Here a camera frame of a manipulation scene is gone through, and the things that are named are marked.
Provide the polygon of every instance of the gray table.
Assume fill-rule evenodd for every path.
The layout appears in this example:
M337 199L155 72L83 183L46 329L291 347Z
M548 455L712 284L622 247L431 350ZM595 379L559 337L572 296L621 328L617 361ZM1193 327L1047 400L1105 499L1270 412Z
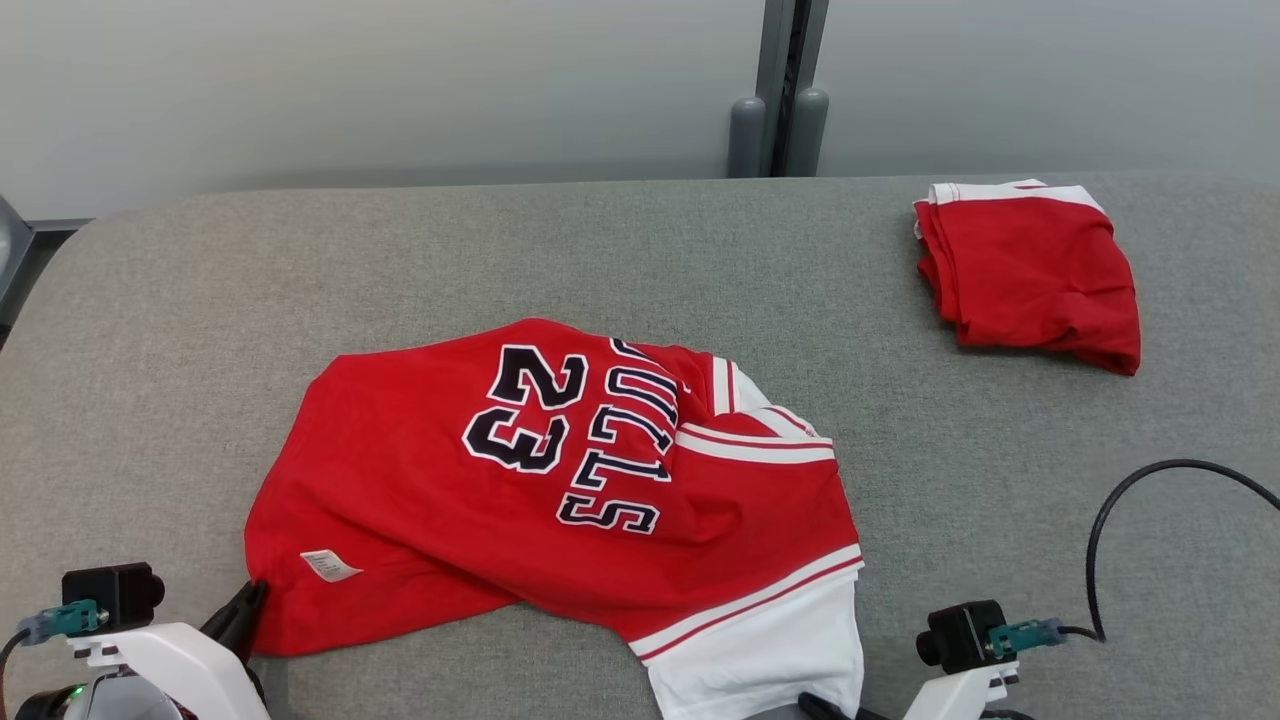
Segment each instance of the gray table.
M1130 470L1198 456L1280 486L1280 191L1042 179L1115 220L1135 378L959 350L914 269L924 178L256 192L95 222L0 352L0 619L56 603L67 569L148 560L160 619L202 620L244 579L244 515L333 356L544 315L732 357L836 439L868 559L864 700L900 715L936 674L913 643L932 610L1088 621L1085 537ZM1144 483L1102 542L1112 642L1025 653L1009 706L1275 717L1277 578L1263 502L1197 473ZM527 606L259 665L276 720L657 715L621 641ZM64 647L23 650L9 701L83 676Z

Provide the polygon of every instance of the white wall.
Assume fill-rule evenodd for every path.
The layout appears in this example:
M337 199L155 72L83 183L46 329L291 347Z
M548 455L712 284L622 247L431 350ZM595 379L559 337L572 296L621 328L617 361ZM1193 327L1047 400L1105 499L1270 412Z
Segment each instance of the white wall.
M722 177L764 0L0 0L27 219L257 187Z
M831 0L819 174L1280 182L1277 76L1277 0Z

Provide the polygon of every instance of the red jersey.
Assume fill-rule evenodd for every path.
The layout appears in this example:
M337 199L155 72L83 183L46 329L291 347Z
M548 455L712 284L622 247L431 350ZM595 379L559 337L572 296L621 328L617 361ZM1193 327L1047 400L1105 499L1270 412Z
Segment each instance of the red jersey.
M337 359L244 528L257 650L524 600L611 628L668 720L852 716L861 553L832 445L727 360L548 320Z

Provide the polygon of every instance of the teal connector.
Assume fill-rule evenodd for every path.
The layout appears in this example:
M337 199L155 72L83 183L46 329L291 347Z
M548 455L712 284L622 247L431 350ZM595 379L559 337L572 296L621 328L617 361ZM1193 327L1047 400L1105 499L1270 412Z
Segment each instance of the teal connector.
M1057 618L1028 620L1018 625L1000 625L988 633L991 650L998 660L1033 647L1062 644L1066 638L1060 630L1061 626L1062 623Z
M72 633L91 633L106 621L106 614L99 611L97 603L92 600L77 600L76 602L50 607L32 615L18 624L18 632L31 630L22 641L24 646L40 644L56 635Z

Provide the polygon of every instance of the white stripe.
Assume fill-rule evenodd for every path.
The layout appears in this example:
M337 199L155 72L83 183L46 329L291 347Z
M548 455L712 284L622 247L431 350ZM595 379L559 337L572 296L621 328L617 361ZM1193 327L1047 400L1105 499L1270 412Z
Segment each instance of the white stripe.
M754 418L755 413L767 413L769 415L773 415L773 418L776 418L780 423L787 423L782 418L778 418L777 414L768 413L768 410L754 410L751 413L748 413L748 415L751 415ZM791 436L787 436L787 437L772 437L772 436L742 436L742 434L737 434L737 433L726 433L724 430L713 430L710 428L704 428L701 425L695 425L692 423L685 423L684 425L680 425L681 430L684 430L684 428L689 428L690 430L698 433L699 436L708 436L709 438L723 439L723 441L727 441L727 442L731 442L731 443L732 442L759 442L759 443L764 443L764 445L778 445L778 446L782 446L782 447L787 447L787 446L792 446L792 445L813 445L815 442L820 442L822 445L827 445L827 446L832 445L831 438L826 438L826 437L810 437L810 436L806 436L806 434L796 436L794 433L800 433L801 432L800 428L792 425L791 423L787 423L787 427L790 427L791 430L792 430Z
M728 413L728 360L712 357L712 414Z
M1078 184L1018 188L1002 184L956 184L954 182L940 182L929 186L929 202L934 205L969 200L1019 200L1024 197L1043 197L1046 200L1087 205L1106 215L1106 211L1093 200L1093 196Z
M764 397L764 393L751 378L746 377L746 373L737 369L736 363L733 364L733 392L737 395L735 401L739 413L764 407L769 404L769 398Z
M763 424L765 428L769 428L771 430L773 430L774 434L777 434L780 438L805 438L805 439L810 439L810 441L817 439L817 438L809 437L808 433L805 433L800 428L792 425L791 423L787 421L786 418L778 415L777 413L774 413L773 410L769 410L768 407L762 407L759 410L751 410L750 413L748 413L748 415L750 415L750 416L755 418L756 420L759 420L760 424Z
M1024 181L1002 182L1000 184L991 186L991 187L1048 187L1048 186L1046 186L1044 183L1042 183L1041 181L1038 181L1036 178L1027 178ZM922 199L916 200L915 202L932 202L932 197L933 197L933 195L931 192L929 197L922 197ZM920 223L919 222L915 223L915 238L920 240Z
M742 460L745 462L765 462L769 465L799 465L801 462L818 462L820 460L835 460L831 445L823 447L745 447L741 445L728 445L712 439L703 439L682 432L676 433L676 445L685 450L723 457L726 460Z
M795 421L796 424L799 424L799 425L804 427L804 429L805 429L805 430L808 430L808 432L810 432L810 433L813 433L813 434L818 434L818 430L815 430L815 429L813 428L813 423L810 423L809 420L805 420L805 419L804 419L804 418L801 418L800 415L796 415L795 413L792 413L792 411L787 410L786 407L783 407L783 406L781 406L781 405L773 405L772 407L773 407L774 410L777 410L778 413L782 413L782 414L783 414L783 415L786 415L787 418L791 418L791 420L792 420L792 421Z
M767 598L769 598L772 596L776 596L780 592L790 588L791 585L795 585L796 583L801 583L801 582L812 578L813 575L817 575L818 573L822 573L823 570L827 570L828 568L835 568L836 565L840 565L841 562L847 562L847 561L850 561L850 560L852 560L855 557L859 557L859 556L861 556L861 553L863 553L863 551L858 546L858 543L854 543L854 544L851 544L849 547L842 547L842 548L837 550L836 552L832 552L829 555L824 555L824 556L819 557L818 560L814 560L813 562L805 565L804 568L800 568L795 573L791 573L786 578L782 578L781 580L773 583L772 585L769 585L767 588L755 591L755 592L753 592L751 594L748 594L748 596L742 596L742 597L740 597L740 598L737 598L737 600L735 600L732 602L726 602L724 605L721 605L718 607L712 607L710 610L703 610L701 612L698 612L696 615L690 615L689 618L685 618L684 620L676 623L675 625L671 625L669 628L666 628L663 630L658 630L657 633L654 633L652 635L640 638L640 639L630 643L631 644L631 652L634 652L636 655L648 655L648 653L650 653L650 652L653 652L653 651L655 651L655 650L658 650L658 648L660 648L660 647L663 647L666 644L668 644L668 643L672 643L672 642L680 639L681 637L684 637L684 635L686 635L686 634L696 630L698 628L701 628L703 625L705 625L708 623L712 623L714 620L718 620L718 619L723 618L724 615L730 615L732 612L737 612L739 610L742 610L744 607L750 607L750 606L755 605L756 602L760 602L760 601L767 600ZM863 562L856 562L854 565L850 565L849 568L842 568L842 569L840 569L840 570L837 570L837 571L832 573L831 575L824 577L822 579L826 580L827 578L831 578L831 577L835 577L835 578L845 577L846 574L852 574L852 575L856 577L858 575L858 569L861 568L861 566L863 566ZM803 589L804 588L796 588L797 592L803 592ZM782 596L782 597L777 598L776 601L781 601L785 597L787 597L787 596ZM763 609L765 609L768 606L769 606L769 603L765 603L765 605L762 605L760 607L753 609L751 611L755 612L755 611L763 610Z

